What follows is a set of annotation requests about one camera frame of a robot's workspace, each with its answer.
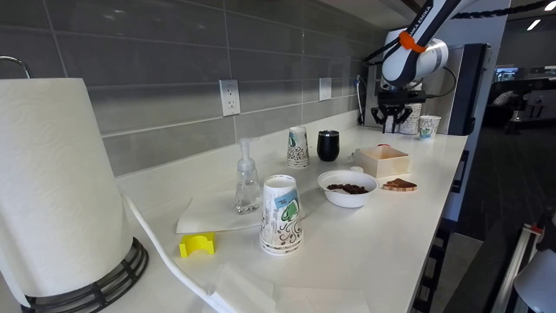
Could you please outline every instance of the person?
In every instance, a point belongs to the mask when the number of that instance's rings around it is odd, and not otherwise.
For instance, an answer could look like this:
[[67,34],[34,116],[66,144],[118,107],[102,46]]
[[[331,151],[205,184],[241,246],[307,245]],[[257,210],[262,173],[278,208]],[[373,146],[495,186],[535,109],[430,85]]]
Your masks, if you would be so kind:
[[517,92],[510,92],[505,99],[503,104],[509,104],[509,107],[512,109],[503,132],[505,133],[519,133],[519,121],[521,121],[521,111],[524,111],[526,106],[526,99],[529,95],[531,90],[517,90]]
[[493,106],[505,106],[507,102],[514,100],[516,97],[519,97],[514,90],[505,90],[502,93],[498,93],[491,104]]

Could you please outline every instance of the yellow sponge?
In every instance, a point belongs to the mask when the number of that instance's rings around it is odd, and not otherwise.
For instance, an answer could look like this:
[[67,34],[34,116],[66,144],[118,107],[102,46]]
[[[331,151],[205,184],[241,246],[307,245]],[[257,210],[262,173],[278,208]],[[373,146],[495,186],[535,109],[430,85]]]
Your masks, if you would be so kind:
[[178,240],[178,255],[187,257],[194,250],[205,250],[206,253],[213,253],[213,233],[194,233],[184,234]]

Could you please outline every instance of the cardboard box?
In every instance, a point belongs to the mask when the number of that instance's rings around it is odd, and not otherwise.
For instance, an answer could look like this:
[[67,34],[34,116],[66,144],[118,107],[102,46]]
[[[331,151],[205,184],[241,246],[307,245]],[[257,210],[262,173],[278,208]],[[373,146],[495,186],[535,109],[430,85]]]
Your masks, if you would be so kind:
[[410,172],[410,156],[385,144],[356,149],[354,163],[373,177],[403,175]]

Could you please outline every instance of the paper towel roll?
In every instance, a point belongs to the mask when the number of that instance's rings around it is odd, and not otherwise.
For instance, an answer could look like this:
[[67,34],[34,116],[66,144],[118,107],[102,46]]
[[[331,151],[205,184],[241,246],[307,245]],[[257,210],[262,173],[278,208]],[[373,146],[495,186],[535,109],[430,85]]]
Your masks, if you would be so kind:
[[1,80],[0,271],[12,292],[45,297],[99,279],[125,257],[125,229],[83,81]]

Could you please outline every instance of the black cup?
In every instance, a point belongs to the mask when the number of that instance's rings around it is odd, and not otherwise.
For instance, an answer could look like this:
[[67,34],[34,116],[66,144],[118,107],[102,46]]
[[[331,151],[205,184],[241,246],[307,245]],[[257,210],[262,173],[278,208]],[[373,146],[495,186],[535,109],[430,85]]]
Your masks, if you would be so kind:
[[319,130],[316,153],[321,161],[333,161],[340,153],[340,133],[337,130]]

